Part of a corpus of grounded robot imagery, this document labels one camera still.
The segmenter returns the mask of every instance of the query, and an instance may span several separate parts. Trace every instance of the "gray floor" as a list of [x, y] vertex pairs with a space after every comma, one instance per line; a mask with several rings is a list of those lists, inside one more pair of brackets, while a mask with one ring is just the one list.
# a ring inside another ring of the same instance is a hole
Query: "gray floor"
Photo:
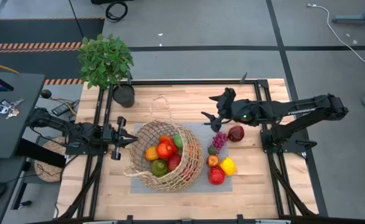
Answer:
[[[326, 26], [326, 13], [308, 8], [309, 1], [272, 0], [283, 43], [288, 46], [340, 45]], [[89, 0], [72, 0], [78, 17], [103, 16]], [[365, 0], [316, 0], [335, 14], [361, 14]], [[264, 0], [135, 0], [119, 23], [105, 21], [104, 34], [121, 36], [132, 47], [184, 45], [276, 45]], [[8, 0], [1, 18], [73, 17], [66, 0]], [[365, 26], [332, 25], [340, 37], [365, 45]], [[360, 51], [365, 58], [365, 51]], [[308, 129], [318, 141], [315, 161], [331, 217], [365, 219], [365, 63], [352, 52], [287, 52], [298, 96], [332, 93], [350, 110], [338, 122]], [[133, 52], [134, 78], [285, 78], [278, 52], [187, 51]], [[80, 95], [81, 86], [50, 86], [53, 94], [68, 99]], [[48, 109], [53, 102], [40, 101]], [[49, 130], [43, 134], [56, 136]], [[27, 138], [34, 138], [26, 133]], [[37, 197], [40, 192], [45, 196]], [[54, 211], [56, 187], [32, 186], [26, 198], [35, 205], [7, 213], [4, 223], [49, 220]], [[47, 209], [50, 212], [40, 213]]]

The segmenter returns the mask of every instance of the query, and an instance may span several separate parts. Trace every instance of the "purple grapes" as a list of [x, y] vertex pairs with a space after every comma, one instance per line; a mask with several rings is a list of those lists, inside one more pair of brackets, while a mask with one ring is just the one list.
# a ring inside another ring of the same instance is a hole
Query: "purple grapes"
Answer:
[[213, 137], [213, 146], [217, 149], [217, 154], [220, 153], [221, 148], [223, 145], [228, 141], [226, 133], [217, 133], [216, 136]]

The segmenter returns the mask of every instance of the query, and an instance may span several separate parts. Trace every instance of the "round wicker stool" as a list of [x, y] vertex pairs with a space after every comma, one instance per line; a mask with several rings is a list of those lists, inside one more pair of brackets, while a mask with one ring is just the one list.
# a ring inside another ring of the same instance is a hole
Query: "round wicker stool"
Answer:
[[[56, 142], [64, 143], [65, 138], [59, 137], [53, 139]], [[66, 148], [63, 146], [60, 146], [59, 144], [48, 141], [43, 145], [44, 148], [59, 153], [61, 155], [65, 155]], [[40, 177], [40, 179], [46, 181], [46, 182], [58, 182], [60, 181], [60, 173], [62, 172], [62, 169], [53, 165], [48, 165], [45, 162], [41, 161], [34, 161], [34, 170], [36, 174]]]

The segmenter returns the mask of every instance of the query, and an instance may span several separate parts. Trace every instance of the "black plant pot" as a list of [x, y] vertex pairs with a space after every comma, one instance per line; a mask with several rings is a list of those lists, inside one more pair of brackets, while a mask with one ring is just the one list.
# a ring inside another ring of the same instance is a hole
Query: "black plant pot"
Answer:
[[122, 107], [129, 108], [134, 105], [135, 92], [134, 88], [129, 84], [120, 84], [113, 89], [112, 97]]

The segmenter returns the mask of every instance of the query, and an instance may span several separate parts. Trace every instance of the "wooden table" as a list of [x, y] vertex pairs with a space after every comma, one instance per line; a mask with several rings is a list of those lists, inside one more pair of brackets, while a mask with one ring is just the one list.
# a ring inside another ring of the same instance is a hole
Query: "wooden table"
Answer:
[[[269, 79], [268, 83], [272, 100], [289, 100], [283, 79]], [[140, 85], [135, 86], [136, 98], [132, 108], [126, 109], [115, 102], [112, 103], [110, 123], [116, 127], [117, 117], [123, 116], [127, 120], [126, 130], [133, 133], [135, 123], [150, 120], [150, 103], [152, 98], [159, 94], [169, 100], [176, 122], [203, 123], [207, 119], [201, 111], [217, 113], [216, 103], [208, 97], [222, 94], [225, 87], [235, 89], [236, 100], [255, 100], [253, 85]], [[88, 90], [85, 83], [77, 122], [93, 121], [97, 97], [98, 88]], [[104, 94], [103, 108], [106, 100], [107, 92]], [[100, 125], [103, 123], [104, 112], [102, 109]], [[157, 101], [154, 114], [158, 119], [167, 120], [166, 105]], [[283, 123], [292, 119], [286, 117]], [[225, 128], [229, 129], [232, 125], [233, 122]], [[244, 126], [244, 140], [238, 143], [228, 142], [229, 157], [235, 161], [238, 168], [237, 173], [232, 176], [232, 192], [131, 194], [131, 179], [123, 175], [124, 167], [130, 164], [130, 147], [121, 150], [120, 161], [111, 160], [108, 153], [103, 160], [95, 219], [126, 220], [127, 215], [133, 215], [135, 220], [235, 219], [237, 214], [242, 214], [244, 218], [277, 218], [270, 168], [260, 141], [260, 128], [261, 126]], [[86, 156], [79, 156], [65, 169], [58, 197], [60, 214], [65, 212], [82, 187], [86, 159]], [[317, 213], [305, 160], [297, 154], [285, 154], [285, 161], [292, 189], [311, 211]], [[282, 186], [280, 189], [284, 211], [287, 214], [286, 195]], [[85, 215], [88, 215], [91, 195], [91, 192], [87, 194]]]

